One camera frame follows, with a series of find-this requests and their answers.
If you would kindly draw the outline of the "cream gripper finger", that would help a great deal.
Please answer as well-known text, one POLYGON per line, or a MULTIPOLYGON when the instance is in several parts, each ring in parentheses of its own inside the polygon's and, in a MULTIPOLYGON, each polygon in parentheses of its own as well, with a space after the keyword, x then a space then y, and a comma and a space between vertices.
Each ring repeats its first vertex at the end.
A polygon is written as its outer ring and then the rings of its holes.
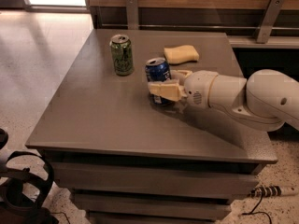
POLYGON ((165 82, 152 81, 148 83, 149 92, 153 95, 161 96, 164 99, 178 102, 187 97, 186 91, 179 84, 178 79, 170 79, 165 82))
POLYGON ((185 79, 192 74, 190 70, 171 70, 171 78, 178 81, 179 84, 183 84, 185 79))

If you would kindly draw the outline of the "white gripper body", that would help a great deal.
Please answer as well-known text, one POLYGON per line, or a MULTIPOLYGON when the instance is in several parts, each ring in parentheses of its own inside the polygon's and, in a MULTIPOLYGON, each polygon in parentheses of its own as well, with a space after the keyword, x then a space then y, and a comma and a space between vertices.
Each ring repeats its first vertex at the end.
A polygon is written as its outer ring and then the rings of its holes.
POLYGON ((208 108, 209 91, 218 75, 217 72, 206 70, 189 75, 184 81, 188 104, 199 108, 208 108))

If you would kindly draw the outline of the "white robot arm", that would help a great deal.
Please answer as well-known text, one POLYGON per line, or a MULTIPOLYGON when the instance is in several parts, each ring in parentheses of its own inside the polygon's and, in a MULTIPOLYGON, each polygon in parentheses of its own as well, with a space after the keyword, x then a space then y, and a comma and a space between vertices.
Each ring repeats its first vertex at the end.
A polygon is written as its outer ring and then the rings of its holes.
POLYGON ((149 92, 170 101, 214 108, 251 128, 272 132, 285 123, 299 129, 299 82, 275 70, 248 79, 201 70, 173 70, 172 79, 151 81, 149 92))

